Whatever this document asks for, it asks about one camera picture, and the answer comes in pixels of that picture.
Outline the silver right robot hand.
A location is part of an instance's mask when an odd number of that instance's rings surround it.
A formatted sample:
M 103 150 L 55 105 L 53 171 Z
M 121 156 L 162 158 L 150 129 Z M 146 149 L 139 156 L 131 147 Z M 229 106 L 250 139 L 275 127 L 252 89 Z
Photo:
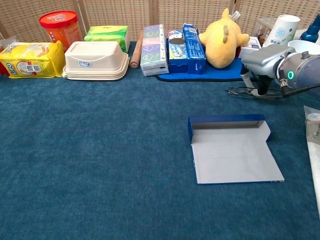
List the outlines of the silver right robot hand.
M 271 44 L 241 58 L 240 75 L 249 94 L 254 97 L 265 97 L 270 84 L 277 78 L 280 63 L 295 53 L 293 47 Z

